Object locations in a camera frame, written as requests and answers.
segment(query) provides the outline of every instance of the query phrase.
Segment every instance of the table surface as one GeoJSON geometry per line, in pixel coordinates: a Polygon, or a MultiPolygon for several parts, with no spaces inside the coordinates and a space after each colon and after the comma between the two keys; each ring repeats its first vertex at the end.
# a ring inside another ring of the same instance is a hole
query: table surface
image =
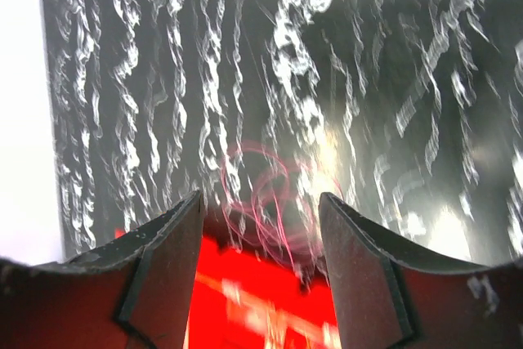
{"type": "Polygon", "coordinates": [[[321,254],[331,191],[439,252],[514,258],[522,3],[44,0],[66,252],[200,188],[267,248],[321,254]]]}

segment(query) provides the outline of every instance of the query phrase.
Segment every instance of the tangled pink thread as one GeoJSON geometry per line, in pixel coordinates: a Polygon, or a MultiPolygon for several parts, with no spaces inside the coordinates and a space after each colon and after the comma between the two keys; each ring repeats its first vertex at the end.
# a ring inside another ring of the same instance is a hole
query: tangled pink thread
{"type": "MultiPolygon", "coordinates": [[[[251,245],[261,245],[266,252],[277,262],[282,264],[290,263],[294,266],[295,257],[305,257],[309,261],[314,261],[321,255],[323,246],[320,238],[314,235],[317,230],[317,207],[311,207],[308,198],[303,198],[296,191],[291,191],[290,175],[300,171],[322,173],[318,169],[313,169],[311,165],[303,162],[284,162],[273,150],[252,141],[246,141],[241,145],[230,146],[227,156],[230,159],[244,154],[262,154],[273,165],[270,165],[253,184],[253,191],[249,201],[237,200],[231,194],[227,185],[227,168],[225,157],[221,162],[221,183],[225,191],[226,200],[221,204],[223,215],[229,228],[236,233],[243,241],[251,245]],[[283,185],[276,187],[275,181],[281,179],[283,185]],[[294,228],[286,227],[284,224],[285,210],[289,201],[296,201],[302,206],[304,218],[299,222],[300,225],[293,225],[294,228]],[[265,207],[274,203],[275,217],[264,215],[265,207]],[[236,211],[241,213],[246,220],[254,222],[256,234],[244,233],[239,223],[232,222],[229,213],[236,211]],[[288,254],[288,261],[277,250],[285,249],[288,254]]],[[[336,191],[341,194],[340,185],[336,179],[330,178],[336,191]]]]}

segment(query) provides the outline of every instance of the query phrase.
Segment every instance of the pink cord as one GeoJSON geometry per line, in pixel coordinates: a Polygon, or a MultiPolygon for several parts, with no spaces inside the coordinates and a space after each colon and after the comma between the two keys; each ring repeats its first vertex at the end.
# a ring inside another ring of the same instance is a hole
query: pink cord
{"type": "MultiPolygon", "coordinates": [[[[317,207],[311,207],[311,204],[304,198],[297,196],[296,192],[291,193],[289,176],[292,173],[306,170],[313,172],[313,168],[302,162],[285,163],[279,156],[267,147],[253,142],[246,141],[241,145],[233,145],[227,150],[229,158],[241,155],[243,153],[263,154],[267,159],[275,163],[275,168],[268,167],[256,179],[253,185],[250,201],[244,202],[236,200],[229,191],[227,185],[226,158],[221,161],[221,184],[226,194],[226,200],[221,204],[224,218],[229,228],[236,233],[243,241],[257,246],[261,245],[266,252],[277,262],[288,264],[282,256],[278,255],[275,248],[284,247],[288,254],[290,265],[294,267],[294,256],[300,255],[309,257],[314,261],[322,253],[322,244],[319,240],[310,241],[308,232],[314,231],[317,225],[317,207]],[[282,178],[284,184],[275,189],[272,183],[282,178]],[[299,201],[305,210],[305,219],[301,222],[302,228],[291,230],[284,225],[284,214],[288,201],[299,201]],[[276,217],[265,219],[263,209],[267,204],[275,204],[276,217]],[[236,211],[241,213],[246,219],[252,220],[256,225],[256,235],[247,237],[242,234],[239,224],[232,222],[227,212],[236,211]]],[[[341,195],[341,187],[332,179],[337,192],[341,195]]]]}

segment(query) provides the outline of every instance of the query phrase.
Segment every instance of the black marble table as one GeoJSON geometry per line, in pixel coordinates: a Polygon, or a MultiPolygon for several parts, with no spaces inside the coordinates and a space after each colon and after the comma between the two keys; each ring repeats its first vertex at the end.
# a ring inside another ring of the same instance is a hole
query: black marble table
{"type": "Polygon", "coordinates": [[[44,0],[44,13],[68,255],[196,188],[235,242],[281,257],[321,255],[322,191],[442,253],[523,253],[523,0],[44,0]]]}

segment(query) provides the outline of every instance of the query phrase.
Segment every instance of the white surface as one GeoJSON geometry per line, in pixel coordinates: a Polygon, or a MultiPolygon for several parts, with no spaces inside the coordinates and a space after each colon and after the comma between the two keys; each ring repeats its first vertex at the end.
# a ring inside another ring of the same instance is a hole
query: white surface
{"type": "Polygon", "coordinates": [[[41,0],[0,7],[0,255],[62,260],[41,0]]]}

